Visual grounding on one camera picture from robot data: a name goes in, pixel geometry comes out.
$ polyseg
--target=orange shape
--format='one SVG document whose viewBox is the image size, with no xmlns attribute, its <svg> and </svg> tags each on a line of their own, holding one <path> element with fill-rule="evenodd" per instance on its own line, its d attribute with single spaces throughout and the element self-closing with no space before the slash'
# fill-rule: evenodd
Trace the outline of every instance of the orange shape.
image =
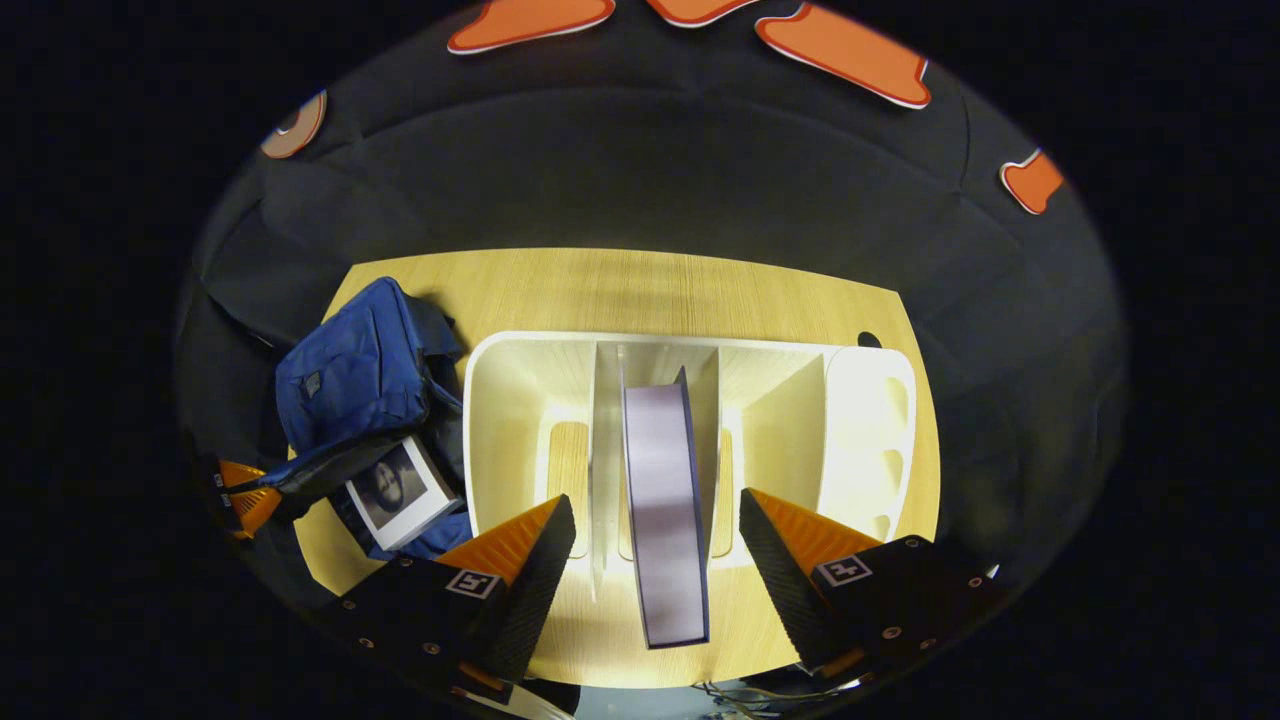
<svg viewBox="0 0 1280 720">
<path fill-rule="evenodd" d="M 649 0 L 662 19 L 676 27 L 703 27 L 755 0 Z"/>
<path fill-rule="evenodd" d="M 262 154 L 273 160 L 282 160 L 306 147 L 320 132 L 320 120 L 324 119 L 329 94 L 321 90 L 320 95 L 298 108 L 296 117 L 289 118 L 293 122 L 288 127 L 271 129 L 271 135 L 260 145 Z"/>
<path fill-rule="evenodd" d="M 792 60 L 840 76 L 904 108 L 929 104 L 929 61 L 883 35 L 808 3 L 790 18 L 762 18 L 755 32 Z"/>
<path fill-rule="evenodd" d="M 1048 199 L 1062 187 L 1062 173 L 1038 147 L 1021 163 L 1000 167 L 1000 182 L 1014 200 L 1032 215 L 1039 215 L 1048 206 Z"/>
<path fill-rule="evenodd" d="M 453 33 L 449 53 L 471 55 L 525 40 L 577 32 L 613 14 L 613 0 L 493 0 Z"/>
<path fill-rule="evenodd" d="M 543 528 L 547 527 L 552 511 L 563 497 L 553 497 L 538 507 L 521 512 L 497 528 L 454 547 L 436 557 L 435 561 L 460 570 L 479 570 L 490 575 L 500 575 L 503 580 L 507 580 L 509 588 L 516 582 L 516 575 L 525 568 L 529 552 L 534 548 L 534 543 L 538 542 Z"/>
<path fill-rule="evenodd" d="M 782 544 L 791 553 L 791 559 L 805 575 L 813 573 L 820 562 L 849 557 L 881 544 L 878 539 L 823 518 L 813 510 L 805 510 L 758 489 L 748 488 L 746 492 L 755 498 L 764 516 L 773 524 L 773 530 L 782 539 Z"/>
</svg>

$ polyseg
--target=photograph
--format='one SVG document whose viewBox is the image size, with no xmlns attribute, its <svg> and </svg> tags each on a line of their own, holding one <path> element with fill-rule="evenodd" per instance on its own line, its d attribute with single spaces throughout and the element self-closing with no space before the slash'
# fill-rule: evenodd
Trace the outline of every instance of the photograph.
<svg viewBox="0 0 1280 720">
<path fill-rule="evenodd" d="M 396 446 L 372 468 L 357 474 L 351 484 L 375 529 L 384 528 L 403 509 L 426 495 L 426 483 L 404 445 Z"/>
</svg>

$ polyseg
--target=orange cutout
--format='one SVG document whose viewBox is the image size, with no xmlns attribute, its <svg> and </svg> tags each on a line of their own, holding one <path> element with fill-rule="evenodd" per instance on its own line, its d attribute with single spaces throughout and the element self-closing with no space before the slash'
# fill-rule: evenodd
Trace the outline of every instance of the orange cutout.
<svg viewBox="0 0 1280 720">
<path fill-rule="evenodd" d="M 676 27 L 703 27 L 755 0 L 649 0 L 662 19 Z"/>
<path fill-rule="evenodd" d="M 320 120 L 324 119 L 329 94 L 321 90 L 320 95 L 298 108 L 297 114 L 291 117 L 293 123 L 289 127 L 271 128 L 271 135 L 260 145 L 262 154 L 273 160 L 283 160 L 306 147 L 320 132 Z"/>
<path fill-rule="evenodd" d="M 1048 208 L 1048 199 L 1062 187 L 1062 173 L 1048 159 L 1048 155 L 1036 149 L 1032 156 L 1021 163 L 1005 163 L 1000 167 L 1000 182 L 1014 200 L 1032 215 L 1039 215 Z"/>
<path fill-rule="evenodd" d="M 918 110 L 929 104 L 929 61 L 878 32 L 808 3 L 790 18 L 762 18 L 755 32 L 787 58 L 800 60 Z"/>
<path fill-rule="evenodd" d="M 471 55 L 525 40 L 577 32 L 613 14 L 613 0 L 493 0 L 453 33 L 449 53 Z"/>
</svg>

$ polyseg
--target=white desk organizer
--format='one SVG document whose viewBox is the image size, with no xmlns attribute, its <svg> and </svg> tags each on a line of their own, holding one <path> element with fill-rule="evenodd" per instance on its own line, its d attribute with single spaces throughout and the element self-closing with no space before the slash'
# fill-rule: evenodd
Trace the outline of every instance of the white desk organizer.
<svg viewBox="0 0 1280 720">
<path fill-rule="evenodd" d="M 620 365 L 630 387 L 686 369 L 708 573 L 751 562 L 737 532 L 746 487 L 895 537 L 915 443 L 915 375 L 901 352 L 576 332 L 502 332 L 471 354 L 462 414 L 474 533 L 567 492 L 577 539 L 566 573 L 589 568 L 594 591 L 605 571 L 634 571 Z"/>
</svg>

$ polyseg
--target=black cloth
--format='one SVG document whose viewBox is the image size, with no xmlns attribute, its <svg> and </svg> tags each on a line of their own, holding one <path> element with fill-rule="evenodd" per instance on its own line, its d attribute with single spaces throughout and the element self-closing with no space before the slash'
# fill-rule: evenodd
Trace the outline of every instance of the black cloth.
<svg viewBox="0 0 1280 720">
<path fill-rule="evenodd" d="M 1119 448 L 1126 329 L 1098 236 L 1070 184 L 1039 217 L 1014 201 L 998 169 L 1036 142 L 945 68 L 914 111 L 760 42 L 755 18 L 794 8 L 687 32 L 620 4 L 589 32 L 466 58 L 444 45 L 474 12 L 451 15 L 330 85 L 293 159 L 246 161 L 197 284 L 276 347 L 315 327 L 349 264 L 451 250 L 662 250 L 893 290 L 937 411 L 940 537 L 1025 587 Z M 202 373 L 179 363 L 187 397 Z M 214 450 L 269 445 L 262 389 L 238 392 L 236 428 L 228 402 L 184 405 Z"/>
</svg>

